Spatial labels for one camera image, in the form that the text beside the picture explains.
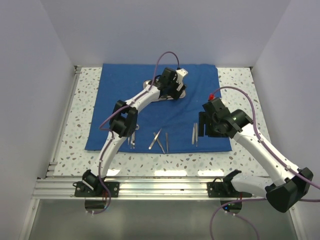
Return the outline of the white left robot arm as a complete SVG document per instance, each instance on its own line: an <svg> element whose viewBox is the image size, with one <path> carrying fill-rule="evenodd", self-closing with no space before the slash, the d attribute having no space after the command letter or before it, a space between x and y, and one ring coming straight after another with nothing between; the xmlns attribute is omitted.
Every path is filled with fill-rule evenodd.
<svg viewBox="0 0 320 240"><path fill-rule="evenodd" d="M146 87L134 97L116 102L111 116L104 122L109 123L106 141L94 165L82 175L82 186L78 190L99 196L108 191L103 178L107 175L109 166L124 141L136 131L138 114L150 103L162 97L177 100L186 89L183 83L188 75L187 70L173 70L166 67L158 79L152 79Z"/></svg>

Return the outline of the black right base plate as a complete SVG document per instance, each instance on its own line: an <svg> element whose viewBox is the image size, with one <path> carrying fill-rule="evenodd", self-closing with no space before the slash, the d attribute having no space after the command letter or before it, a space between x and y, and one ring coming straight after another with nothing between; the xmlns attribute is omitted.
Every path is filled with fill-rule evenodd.
<svg viewBox="0 0 320 240"><path fill-rule="evenodd" d="M230 183L210 181L206 183L209 198L251 198L253 195L248 192L239 192Z"/></svg>

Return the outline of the steel surgical scissors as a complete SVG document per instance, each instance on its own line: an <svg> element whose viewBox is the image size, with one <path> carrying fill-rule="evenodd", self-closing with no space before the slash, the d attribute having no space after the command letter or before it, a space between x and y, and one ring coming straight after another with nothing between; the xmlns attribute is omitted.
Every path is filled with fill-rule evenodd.
<svg viewBox="0 0 320 240"><path fill-rule="evenodd" d="M136 147L136 131L139 130L139 128L140 128L140 126L137 124L134 132L131 135L131 138L130 138L130 148L131 149L135 149L135 147Z"/></svg>

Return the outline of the thin steel scalpel handle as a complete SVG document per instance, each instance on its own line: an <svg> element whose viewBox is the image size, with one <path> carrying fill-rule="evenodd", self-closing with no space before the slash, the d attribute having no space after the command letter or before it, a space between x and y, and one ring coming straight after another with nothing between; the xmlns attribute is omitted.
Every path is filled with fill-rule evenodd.
<svg viewBox="0 0 320 240"><path fill-rule="evenodd" d="M198 123L196 122L195 123L195 144L196 144L196 147L198 147Z"/></svg>

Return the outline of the broad steel tweezers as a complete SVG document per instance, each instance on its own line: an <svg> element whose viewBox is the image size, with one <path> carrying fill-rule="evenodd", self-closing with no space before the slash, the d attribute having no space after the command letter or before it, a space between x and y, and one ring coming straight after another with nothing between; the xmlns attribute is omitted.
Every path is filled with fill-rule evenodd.
<svg viewBox="0 0 320 240"><path fill-rule="evenodd" d="M192 137L191 137L191 144L195 144L195 139L196 139L196 123L193 123L192 127Z"/></svg>

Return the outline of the aluminium mounting rail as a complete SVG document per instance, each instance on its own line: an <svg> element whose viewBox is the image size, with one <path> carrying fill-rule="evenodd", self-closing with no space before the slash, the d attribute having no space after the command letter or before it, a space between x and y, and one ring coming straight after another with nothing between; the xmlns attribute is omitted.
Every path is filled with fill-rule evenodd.
<svg viewBox="0 0 320 240"><path fill-rule="evenodd" d="M206 200L207 183L234 171L226 169L199 171L198 176L184 176L182 171L160 171L155 176L107 176L105 184L118 200ZM36 181L32 198L39 200L101 200L101 197L76 196L76 177L48 177Z"/></svg>

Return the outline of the angled steel tweezers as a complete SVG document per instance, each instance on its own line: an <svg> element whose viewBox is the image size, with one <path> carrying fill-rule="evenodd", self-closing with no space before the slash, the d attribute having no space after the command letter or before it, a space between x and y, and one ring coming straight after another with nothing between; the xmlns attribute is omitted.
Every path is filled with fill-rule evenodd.
<svg viewBox="0 0 320 240"><path fill-rule="evenodd" d="M154 132L154 134L153 134L153 140L151 141L151 143L150 143L150 145L149 145L149 147L148 147L149 150L152 149L153 145L154 145L155 142L158 140L158 137L159 137L161 131L162 131L162 129L160 129L158 132Z"/></svg>

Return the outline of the thin steel tweezers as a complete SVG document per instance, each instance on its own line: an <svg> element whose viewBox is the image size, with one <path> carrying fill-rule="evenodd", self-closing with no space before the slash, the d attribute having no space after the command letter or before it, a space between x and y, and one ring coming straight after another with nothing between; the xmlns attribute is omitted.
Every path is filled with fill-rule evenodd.
<svg viewBox="0 0 320 240"><path fill-rule="evenodd" d="M156 137L156 142L158 143L162 153L165 154L165 150L164 150L163 145L161 144L161 142L160 142L160 140L159 140L159 138L157 136L157 133L153 132L153 135L154 135L154 137Z"/></svg>

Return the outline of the blue surgical drape cloth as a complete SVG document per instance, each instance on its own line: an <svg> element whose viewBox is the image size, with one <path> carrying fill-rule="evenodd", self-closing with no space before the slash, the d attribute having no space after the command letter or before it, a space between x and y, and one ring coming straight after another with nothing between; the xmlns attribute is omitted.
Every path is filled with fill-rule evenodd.
<svg viewBox="0 0 320 240"><path fill-rule="evenodd" d="M211 64L183 64L188 75L186 96L178 100L152 102L138 114L139 130L135 134L135 149L123 143L120 152L161 152L158 145L148 149L154 135L160 129L159 140L165 145L168 133L168 151L171 154L230 152L230 139L226 137L199 137L198 146L192 145L193 125L199 119L210 94L220 87L218 70ZM100 151L105 144L108 131L99 127L114 110L118 100L126 101L143 90L143 82L150 80L155 67L148 64L103 64L91 127L85 150Z"/></svg>

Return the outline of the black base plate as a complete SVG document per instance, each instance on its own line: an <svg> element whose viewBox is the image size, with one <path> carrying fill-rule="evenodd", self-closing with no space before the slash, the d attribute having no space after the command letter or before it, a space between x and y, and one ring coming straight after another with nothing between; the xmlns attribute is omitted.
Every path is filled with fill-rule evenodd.
<svg viewBox="0 0 320 240"><path fill-rule="evenodd" d="M239 192L230 183L210 181L206 183L209 198L251 198L253 195L248 192Z"/></svg>
<svg viewBox="0 0 320 240"><path fill-rule="evenodd" d="M110 192L112 198L117 198L120 191L120 183L117 181L106 181L104 185ZM90 189L83 182L78 181L72 184L75 187L74 196L80 198L98 198L106 196L107 190L99 183L95 190Z"/></svg>

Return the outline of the stainless steel instrument tray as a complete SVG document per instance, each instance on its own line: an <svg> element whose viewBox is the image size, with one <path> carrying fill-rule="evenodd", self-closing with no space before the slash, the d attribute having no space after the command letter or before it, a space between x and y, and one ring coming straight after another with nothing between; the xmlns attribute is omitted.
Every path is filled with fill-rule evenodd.
<svg viewBox="0 0 320 240"><path fill-rule="evenodd" d="M143 88L146 88L148 86L149 82L151 82L151 80L145 80L143 82ZM183 99L186 95L187 95L186 90L184 90L182 92L182 94L179 96L179 99ZM170 101L170 100L174 100L174 99L171 96L163 95L160 98L154 100L153 102Z"/></svg>

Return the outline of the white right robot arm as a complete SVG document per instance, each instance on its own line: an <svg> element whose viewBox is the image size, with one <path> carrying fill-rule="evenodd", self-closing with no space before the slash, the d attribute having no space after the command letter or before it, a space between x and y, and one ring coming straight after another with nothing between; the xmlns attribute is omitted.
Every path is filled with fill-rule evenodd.
<svg viewBox="0 0 320 240"><path fill-rule="evenodd" d="M198 114L200 137L228 137L244 147L267 172L268 178L233 170L223 179L207 183L208 196L218 198L258 196L285 213L309 191L313 172L285 158L255 129L254 121L241 109L230 112L220 98L203 104Z"/></svg>

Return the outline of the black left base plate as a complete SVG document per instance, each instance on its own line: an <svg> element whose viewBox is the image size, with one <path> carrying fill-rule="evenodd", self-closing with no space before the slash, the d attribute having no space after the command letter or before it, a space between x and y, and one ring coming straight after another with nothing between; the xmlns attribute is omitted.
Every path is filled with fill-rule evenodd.
<svg viewBox="0 0 320 240"><path fill-rule="evenodd" d="M120 183L117 181L106 181L104 185L110 192L112 198L117 198L120 191ZM95 190L90 189L83 182L78 181L72 184L75 187L74 196L80 198L98 198L106 196L107 190L99 183Z"/></svg>

